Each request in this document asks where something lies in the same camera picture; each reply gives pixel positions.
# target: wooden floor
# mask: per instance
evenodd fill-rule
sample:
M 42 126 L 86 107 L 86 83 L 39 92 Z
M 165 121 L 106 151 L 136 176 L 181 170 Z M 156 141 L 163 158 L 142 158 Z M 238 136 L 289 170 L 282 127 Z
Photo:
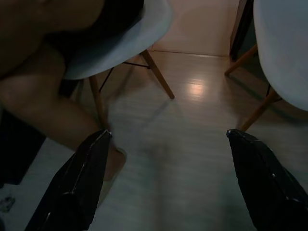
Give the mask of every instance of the wooden floor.
M 266 83 L 242 68 L 225 78 L 228 58 L 151 55 L 176 99 L 171 101 L 145 68 L 123 64 L 115 69 L 102 95 L 115 142 L 127 151 L 128 161 L 90 230 L 255 230 L 225 134 L 256 109 Z M 142 63 L 139 57 L 131 61 Z M 80 102 L 95 114 L 88 82 Z M 272 148 L 308 189 L 308 113 L 279 102 L 248 132 Z M 10 213 L 0 213 L 7 230 L 24 230 L 71 154 L 47 140 L 22 184 L 0 191 L 0 199 L 16 198 Z

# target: bare leg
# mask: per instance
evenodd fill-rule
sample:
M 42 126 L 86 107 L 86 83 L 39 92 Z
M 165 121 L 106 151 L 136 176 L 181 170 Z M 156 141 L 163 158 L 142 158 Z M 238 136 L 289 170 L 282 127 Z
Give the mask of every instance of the bare leg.
M 22 67 L 0 80 L 0 102 L 46 136 L 76 150 L 99 126 L 76 103 L 58 95 L 64 70 L 62 56 L 45 44 Z M 112 147 L 105 179 L 109 180 L 124 161 L 123 154 Z

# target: wall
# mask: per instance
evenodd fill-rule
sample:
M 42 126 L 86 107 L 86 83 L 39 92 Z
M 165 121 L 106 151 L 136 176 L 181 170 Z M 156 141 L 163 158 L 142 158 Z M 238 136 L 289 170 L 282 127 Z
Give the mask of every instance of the wall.
M 174 22 L 156 51 L 227 56 L 239 0 L 169 0 Z

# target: floor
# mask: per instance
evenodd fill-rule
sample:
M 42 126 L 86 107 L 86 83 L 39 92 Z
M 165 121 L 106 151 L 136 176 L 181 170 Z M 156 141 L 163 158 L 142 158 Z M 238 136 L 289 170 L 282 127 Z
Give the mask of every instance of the floor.
M 169 0 L 174 11 L 169 32 L 155 51 L 228 56 L 239 0 Z
M 267 85 L 246 69 L 231 78 L 228 58 L 152 52 L 173 89 L 169 100 L 145 68 L 120 65 L 104 88 L 115 142 L 128 161 L 98 208 L 91 231 L 253 231 L 237 185 L 226 131 L 260 103 Z M 142 63 L 139 57 L 132 61 Z M 100 75 L 103 82 L 106 73 Z M 74 98 L 95 115 L 90 87 Z M 273 149 L 308 190 L 308 113 L 279 102 L 249 133 Z M 8 231 L 24 230 L 50 180 L 71 151 L 47 140 L 1 213 Z

